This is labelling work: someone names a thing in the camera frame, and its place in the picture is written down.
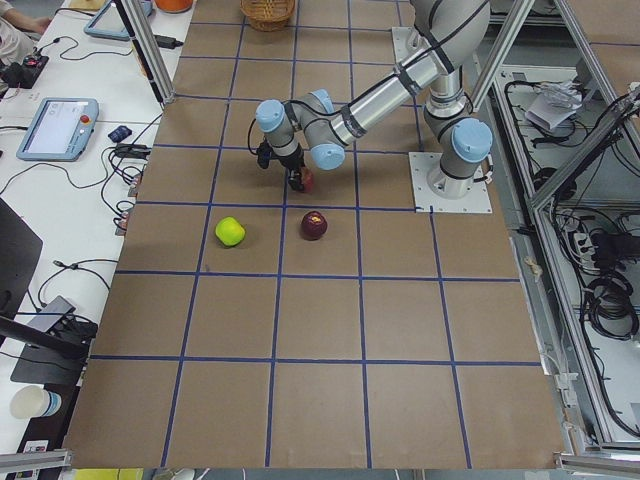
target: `paper cup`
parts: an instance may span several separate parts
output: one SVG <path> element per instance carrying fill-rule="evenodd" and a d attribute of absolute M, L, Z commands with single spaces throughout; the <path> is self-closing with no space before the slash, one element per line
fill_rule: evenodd
<path fill-rule="evenodd" d="M 36 385 L 18 390 L 11 400 L 9 410 L 15 418 L 49 417 L 62 405 L 62 397 Z"/>

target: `apple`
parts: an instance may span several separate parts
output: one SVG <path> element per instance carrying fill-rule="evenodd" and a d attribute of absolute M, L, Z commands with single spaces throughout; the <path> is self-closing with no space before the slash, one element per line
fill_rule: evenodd
<path fill-rule="evenodd" d="M 317 240 L 327 231 L 327 220 L 318 211 L 311 211 L 302 217 L 300 230 L 307 240 Z"/>

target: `wicker basket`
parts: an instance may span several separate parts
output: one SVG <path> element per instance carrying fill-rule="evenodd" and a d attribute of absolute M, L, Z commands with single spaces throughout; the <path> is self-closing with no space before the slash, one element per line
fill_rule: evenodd
<path fill-rule="evenodd" d="M 240 10 L 256 30 L 275 32 L 286 27 L 295 4 L 295 0 L 240 0 Z"/>

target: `white table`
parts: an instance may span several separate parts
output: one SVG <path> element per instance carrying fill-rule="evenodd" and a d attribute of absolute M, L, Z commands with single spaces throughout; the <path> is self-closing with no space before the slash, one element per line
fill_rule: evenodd
<path fill-rule="evenodd" d="M 154 33 L 175 37 L 184 41 L 193 9 L 182 14 L 167 14 L 155 10 L 150 17 Z M 70 36 L 80 46 L 68 53 L 79 57 L 99 50 L 126 53 L 129 42 L 119 42 L 89 37 L 83 28 L 89 17 L 62 11 L 56 15 L 43 35 L 39 45 L 46 45 L 59 36 Z M 100 106 L 99 121 L 89 140 L 86 151 L 76 162 L 60 162 L 58 165 L 69 171 L 76 184 L 93 183 L 104 176 L 101 152 L 113 146 L 107 134 L 118 125 L 125 124 L 133 130 L 134 139 L 143 128 L 161 113 L 151 87 L 142 74 L 134 55 L 98 55 L 83 61 L 65 61 L 59 53 L 70 46 L 69 40 L 47 47 L 44 54 L 49 63 L 38 79 L 35 88 L 21 90 L 12 98 L 0 101 L 0 125 L 28 126 L 42 98 L 45 97 L 90 97 Z M 173 77 L 178 65 L 181 49 L 161 49 L 167 70 Z M 9 91 L 10 97 L 15 90 Z M 137 143 L 152 145 L 159 121 L 156 121 Z M 24 131 L 0 132 L 0 189 L 15 173 L 32 165 L 15 157 Z M 123 165 L 135 164 L 138 160 L 125 160 Z M 114 205 L 127 199 L 128 186 L 115 176 L 105 189 L 105 196 Z M 64 172 L 49 167 L 37 167 L 18 177 L 9 186 L 2 198 L 19 214 L 44 242 L 42 255 L 31 282 L 30 290 L 36 294 L 41 283 L 59 270 L 53 260 L 65 263 L 89 258 L 118 259 L 122 248 L 122 237 L 115 235 L 114 214 L 100 199 L 100 186 L 86 190 L 72 188 Z M 94 263 L 96 270 L 110 282 L 115 264 Z M 46 300 L 62 295 L 75 307 L 76 313 L 96 322 L 100 321 L 107 298 L 104 285 L 93 275 L 81 272 L 65 272 L 57 277 L 44 291 Z M 33 311 L 25 298 L 22 311 Z M 17 317 L 27 322 L 30 316 Z M 0 351 L 19 355 L 23 345 L 7 339 Z M 27 421 L 16 420 L 9 414 L 9 403 L 16 391 L 24 384 L 9 380 L 16 361 L 0 357 L 0 454 L 15 453 L 27 426 Z"/>
<path fill-rule="evenodd" d="M 193 9 L 181 14 L 169 14 L 156 9 L 149 22 L 154 33 L 184 41 Z M 77 40 L 78 48 L 66 53 L 66 57 L 79 58 L 90 52 L 108 51 L 126 54 L 131 52 L 131 42 L 91 37 L 83 32 L 89 17 L 69 11 L 58 13 L 39 42 L 47 45 L 54 38 L 69 36 Z M 34 88 L 14 90 L 0 101 L 0 114 L 32 118 L 45 97 L 90 97 L 100 104 L 100 119 L 113 122 L 148 122 L 161 113 L 151 86 L 135 54 L 93 55 L 85 60 L 70 61 L 59 57 L 74 43 L 62 38 L 59 43 L 43 50 L 49 63 L 42 71 Z M 169 75 L 173 77 L 178 66 L 181 48 L 160 49 Z"/>

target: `metal mounting plate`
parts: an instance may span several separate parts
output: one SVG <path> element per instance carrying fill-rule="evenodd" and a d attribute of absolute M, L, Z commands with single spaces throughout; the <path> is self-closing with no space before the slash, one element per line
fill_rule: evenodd
<path fill-rule="evenodd" d="M 471 191 L 459 200 L 449 200 L 435 194 L 427 185 L 427 173 L 440 161 L 440 153 L 410 152 L 411 180 L 416 212 L 429 213 L 493 213 L 491 200 L 484 182 L 474 183 Z M 476 178 L 483 176 L 478 167 Z"/>

